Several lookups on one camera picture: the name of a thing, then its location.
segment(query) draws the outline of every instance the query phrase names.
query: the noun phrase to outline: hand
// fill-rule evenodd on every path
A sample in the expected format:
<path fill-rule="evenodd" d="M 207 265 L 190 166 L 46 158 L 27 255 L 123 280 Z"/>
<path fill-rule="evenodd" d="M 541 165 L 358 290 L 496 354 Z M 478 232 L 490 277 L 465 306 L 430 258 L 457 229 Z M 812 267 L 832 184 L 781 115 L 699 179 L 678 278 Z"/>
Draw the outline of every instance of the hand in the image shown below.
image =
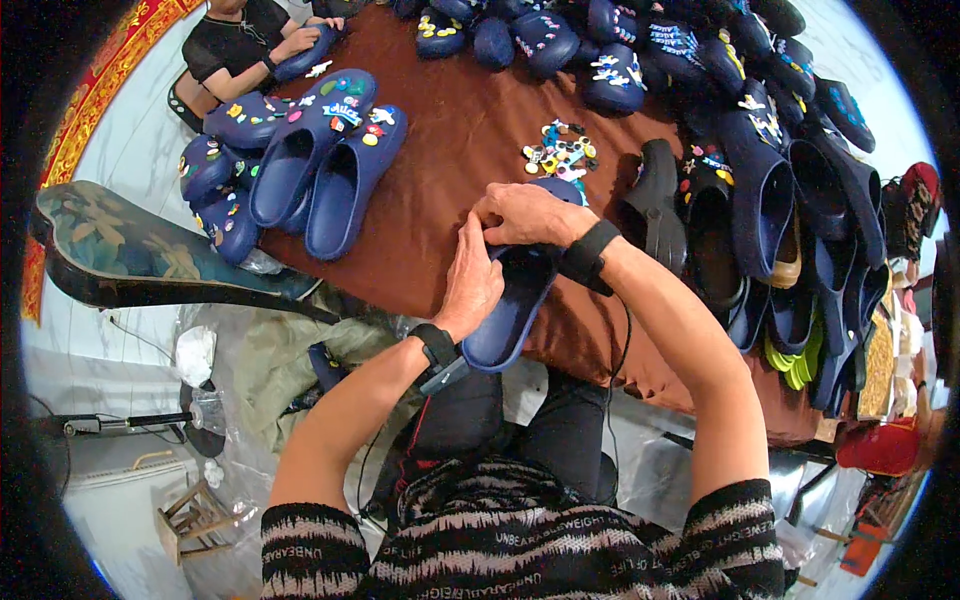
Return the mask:
<path fill-rule="evenodd" d="M 306 20 L 304 25 L 316 25 L 317 23 L 326 23 L 331 29 L 336 29 L 337 31 L 344 30 L 344 18 L 342 16 L 335 16 L 330 19 L 324 19 L 318 16 L 311 16 Z"/>
<path fill-rule="evenodd" d="M 585 206 L 519 183 L 491 183 L 473 212 L 490 227 L 484 238 L 492 246 L 545 242 L 568 248 L 600 220 Z"/>
<path fill-rule="evenodd" d="M 483 230 L 474 213 L 467 215 L 459 236 L 457 255 L 446 272 L 444 305 L 433 320 L 434 325 L 449 332 L 454 344 L 480 326 L 503 294 L 503 266 L 487 257 Z"/>
<path fill-rule="evenodd" d="M 313 27 L 301 27 L 271 51 L 270 60 L 279 64 L 304 50 L 313 48 L 313 44 L 316 43 L 318 37 L 320 37 L 319 30 Z"/>

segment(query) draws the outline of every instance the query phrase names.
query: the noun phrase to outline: pile of shoe charms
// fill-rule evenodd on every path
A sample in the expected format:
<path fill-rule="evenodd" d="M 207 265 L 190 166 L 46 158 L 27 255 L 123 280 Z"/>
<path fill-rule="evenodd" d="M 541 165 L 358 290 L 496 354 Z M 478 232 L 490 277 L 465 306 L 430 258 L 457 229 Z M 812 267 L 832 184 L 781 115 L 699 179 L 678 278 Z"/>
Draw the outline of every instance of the pile of shoe charms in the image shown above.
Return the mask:
<path fill-rule="evenodd" d="M 523 170 L 530 175 L 536 175 L 542 168 L 548 177 L 557 177 L 569 181 L 580 191 L 583 206 L 587 206 L 587 193 L 580 178 L 587 171 L 596 171 L 600 166 L 597 160 L 597 150 L 590 144 L 590 138 L 585 136 L 587 130 L 583 126 L 571 123 L 567 125 L 556 119 L 540 129 L 543 138 L 536 146 L 524 146 L 523 156 L 527 164 Z M 576 139 L 560 139 L 561 135 L 577 135 Z"/>

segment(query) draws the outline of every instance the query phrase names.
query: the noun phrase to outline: black t-shirt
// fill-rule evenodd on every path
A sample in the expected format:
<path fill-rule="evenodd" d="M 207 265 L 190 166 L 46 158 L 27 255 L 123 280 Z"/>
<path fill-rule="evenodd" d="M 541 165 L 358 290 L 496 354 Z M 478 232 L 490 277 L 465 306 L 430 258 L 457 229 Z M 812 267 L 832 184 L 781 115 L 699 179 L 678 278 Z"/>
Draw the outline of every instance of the black t-shirt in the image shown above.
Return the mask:
<path fill-rule="evenodd" d="M 194 79 L 204 82 L 222 68 L 231 77 L 264 59 L 283 41 L 280 30 L 290 20 L 274 0 L 248 0 L 242 23 L 205 16 L 183 43 L 183 59 Z M 260 87 L 269 86 L 268 77 Z"/>

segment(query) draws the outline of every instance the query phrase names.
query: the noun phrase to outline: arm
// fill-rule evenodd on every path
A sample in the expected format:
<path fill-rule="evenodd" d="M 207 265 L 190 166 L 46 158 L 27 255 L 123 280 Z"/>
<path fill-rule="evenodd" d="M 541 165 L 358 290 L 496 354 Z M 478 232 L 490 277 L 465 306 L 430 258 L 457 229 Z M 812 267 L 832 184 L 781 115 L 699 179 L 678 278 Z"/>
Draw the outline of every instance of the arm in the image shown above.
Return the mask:
<path fill-rule="evenodd" d="M 444 304 L 433 323 L 458 343 L 491 313 L 503 293 L 500 263 L 487 258 L 475 215 L 469 215 L 460 230 L 446 279 Z M 270 506 L 313 502 L 347 512 L 344 479 L 350 460 L 428 366 L 423 342 L 407 338 L 320 398 L 283 448 Z"/>
<path fill-rule="evenodd" d="M 286 30 L 291 23 L 293 24 L 293 31 L 287 33 Z M 280 64 L 295 54 L 313 47 L 317 38 L 320 37 L 320 32 L 313 28 L 298 29 L 298 27 L 293 19 L 287 21 L 287 24 L 283 26 L 283 35 L 286 39 L 270 51 L 267 60 L 274 65 Z M 270 75 L 270 69 L 267 68 L 264 60 L 260 60 L 236 77 L 231 77 L 227 68 L 221 67 L 204 79 L 203 82 L 210 93 L 219 98 L 221 102 L 230 102 L 255 89 L 263 80 L 267 79 L 268 75 Z"/>
<path fill-rule="evenodd" d="M 489 244 L 568 248 L 599 220 L 535 185 L 492 183 L 474 208 Z M 666 268 L 617 236 L 600 274 L 624 300 L 697 411 L 691 502 L 739 481 L 769 478 L 766 427 L 739 351 L 702 302 Z"/>

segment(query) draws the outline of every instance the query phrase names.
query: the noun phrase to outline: chair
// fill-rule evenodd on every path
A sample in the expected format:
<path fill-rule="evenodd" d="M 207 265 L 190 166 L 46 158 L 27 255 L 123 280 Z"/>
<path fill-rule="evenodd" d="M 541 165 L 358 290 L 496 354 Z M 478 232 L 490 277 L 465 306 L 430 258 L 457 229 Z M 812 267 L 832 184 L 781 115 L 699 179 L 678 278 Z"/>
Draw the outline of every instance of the chair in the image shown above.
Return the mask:
<path fill-rule="evenodd" d="M 183 71 L 167 92 L 167 106 L 199 134 L 204 132 L 204 115 L 220 106 L 220 101 L 190 71 Z"/>
<path fill-rule="evenodd" d="M 213 534 L 222 527 L 232 525 L 241 516 L 232 515 L 224 508 L 210 492 L 206 480 L 201 479 L 169 509 L 156 509 L 156 533 L 167 555 L 176 566 L 180 566 L 183 559 L 233 547 L 232 543 L 217 540 Z M 192 540 L 200 547 L 185 550 L 184 546 Z"/>
<path fill-rule="evenodd" d="M 259 276 L 233 267 L 209 240 L 91 181 L 36 195 L 30 231 L 63 293 L 99 308 L 223 303 L 296 312 L 326 324 L 337 315 L 304 298 L 319 285 L 290 269 Z"/>

